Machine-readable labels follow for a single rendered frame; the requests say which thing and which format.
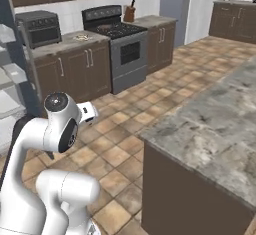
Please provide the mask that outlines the grey fridge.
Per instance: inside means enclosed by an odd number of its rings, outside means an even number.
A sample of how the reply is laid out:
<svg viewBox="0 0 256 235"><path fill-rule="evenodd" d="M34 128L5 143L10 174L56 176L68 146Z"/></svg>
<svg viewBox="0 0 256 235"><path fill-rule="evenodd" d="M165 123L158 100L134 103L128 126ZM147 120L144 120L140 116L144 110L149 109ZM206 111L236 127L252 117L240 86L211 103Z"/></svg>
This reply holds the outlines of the grey fridge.
<svg viewBox="0 0 256 235"><path fill-rule="evenodd" d="M27 74L27 60L11 0L0 0L0 156L7 154L16 121L41 114Z"/></svg>

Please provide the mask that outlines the dark brown island cabinet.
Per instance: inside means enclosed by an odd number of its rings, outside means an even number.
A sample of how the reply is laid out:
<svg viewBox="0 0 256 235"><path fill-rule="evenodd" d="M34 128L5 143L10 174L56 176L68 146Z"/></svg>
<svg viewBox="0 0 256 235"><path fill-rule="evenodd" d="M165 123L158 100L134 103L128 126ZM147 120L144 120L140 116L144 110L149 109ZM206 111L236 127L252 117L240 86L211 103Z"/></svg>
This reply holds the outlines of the dark brown island cabinet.
<svg viewBox="0 0 256 235"><path fill-rule="evenodd" d="M149 235L244 235L254 211L146 143L142 228Z"/></svg>

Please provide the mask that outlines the pale container with food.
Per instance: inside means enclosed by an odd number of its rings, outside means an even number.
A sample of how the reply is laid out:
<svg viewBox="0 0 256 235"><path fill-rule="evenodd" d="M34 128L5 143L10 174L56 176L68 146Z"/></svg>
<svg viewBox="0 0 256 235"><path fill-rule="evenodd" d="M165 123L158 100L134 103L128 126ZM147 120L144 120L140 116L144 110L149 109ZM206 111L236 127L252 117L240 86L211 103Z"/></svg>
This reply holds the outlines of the pale container with food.
<svg viewBox="0 0 256 235"><path fill-rule="evenodd" d="M91 40L92 37L88 36L88 35L76 35L74 38L74 40L77 40L77 41L88 41L88 40Z"/></svg>

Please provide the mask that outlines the black and grey stove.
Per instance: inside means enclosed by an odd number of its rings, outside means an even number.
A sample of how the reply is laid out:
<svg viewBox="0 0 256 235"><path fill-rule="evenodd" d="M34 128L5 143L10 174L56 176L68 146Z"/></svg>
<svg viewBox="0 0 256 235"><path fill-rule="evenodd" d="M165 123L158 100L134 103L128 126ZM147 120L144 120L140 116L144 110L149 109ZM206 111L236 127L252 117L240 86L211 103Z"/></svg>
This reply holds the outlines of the black and grey stove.
<svg viewBox="0 0 256 235"><path fill-rule="evenodd" d="M121 5L99 6L81 13L85 30L110 39L111 93L116 95L143 82L147 75L148 30L122 22ZM112 24L112 28L99 29L106 24Z"/></svg>

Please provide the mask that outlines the dark brown base cupboards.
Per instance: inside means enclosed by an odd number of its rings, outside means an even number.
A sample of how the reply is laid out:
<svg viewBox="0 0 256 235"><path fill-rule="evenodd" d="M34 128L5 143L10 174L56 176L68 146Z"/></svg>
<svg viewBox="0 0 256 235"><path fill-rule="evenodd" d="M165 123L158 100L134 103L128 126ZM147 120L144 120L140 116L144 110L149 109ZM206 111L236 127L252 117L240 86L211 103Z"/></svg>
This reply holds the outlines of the dark brown base cupboards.
<svg viewBox="0 0 256 235"><path fill-rule="evenodd" d="M82 103L111 91L107 40L38 57L35 67L42 99L50 93L65 92Z"/></svg>

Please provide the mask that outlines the brown knife block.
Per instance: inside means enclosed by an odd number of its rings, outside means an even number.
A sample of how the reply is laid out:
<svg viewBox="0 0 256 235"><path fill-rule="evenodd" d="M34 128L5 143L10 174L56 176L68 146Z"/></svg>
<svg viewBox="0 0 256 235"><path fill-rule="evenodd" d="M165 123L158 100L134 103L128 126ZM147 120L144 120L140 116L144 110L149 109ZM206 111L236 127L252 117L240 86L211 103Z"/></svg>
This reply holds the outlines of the brown knife block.
<svg viewBox="0 0 256 235"><path fill-rule="evenodd" d="M125 15L124 15L124 22L133 22L134 21L134 14L135 14L135 0L132 0L132 3L130 6L126 7Z"/></svg>

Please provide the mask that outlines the black toaster oven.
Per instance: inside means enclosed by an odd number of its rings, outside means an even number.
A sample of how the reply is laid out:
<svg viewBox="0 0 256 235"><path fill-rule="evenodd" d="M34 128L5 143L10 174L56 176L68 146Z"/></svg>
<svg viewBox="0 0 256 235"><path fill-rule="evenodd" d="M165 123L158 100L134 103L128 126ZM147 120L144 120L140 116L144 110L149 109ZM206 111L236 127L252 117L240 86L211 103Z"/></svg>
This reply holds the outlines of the black toaster oven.
<svg viewBox="0 0 256 235"><path fill-rule="evenodd" d="M62 41L58 15L45 10L17 13L17 23L22 22L29 46L32 49Z"/></svg>

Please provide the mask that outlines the narrow dark brown base cupboard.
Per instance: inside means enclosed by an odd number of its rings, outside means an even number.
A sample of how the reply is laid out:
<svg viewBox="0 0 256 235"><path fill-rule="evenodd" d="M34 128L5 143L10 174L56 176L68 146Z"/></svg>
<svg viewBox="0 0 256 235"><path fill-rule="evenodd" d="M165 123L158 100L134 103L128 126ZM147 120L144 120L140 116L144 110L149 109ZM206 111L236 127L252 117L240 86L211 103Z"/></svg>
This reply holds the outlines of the narrow dark brown base cupboard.
<svg viewBox="0 0 256 235"><path fill-rule="evenodd" d="M176 22L168 22L148 29L148 73L170 65L173 60Z"/></svg>

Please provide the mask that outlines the dark brown cupboard run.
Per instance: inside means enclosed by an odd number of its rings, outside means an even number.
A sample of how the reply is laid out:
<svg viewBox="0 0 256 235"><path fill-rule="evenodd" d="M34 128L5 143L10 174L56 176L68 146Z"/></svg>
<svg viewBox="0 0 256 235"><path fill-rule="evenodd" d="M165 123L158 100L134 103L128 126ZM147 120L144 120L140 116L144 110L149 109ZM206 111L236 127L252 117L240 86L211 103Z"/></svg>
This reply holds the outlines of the dark brown cupboard run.
<svg viewBox="0 0 256 235"><path fill-rule="evenodd" d="M256 3L215 1L209 35L256 44Z"/></svg>

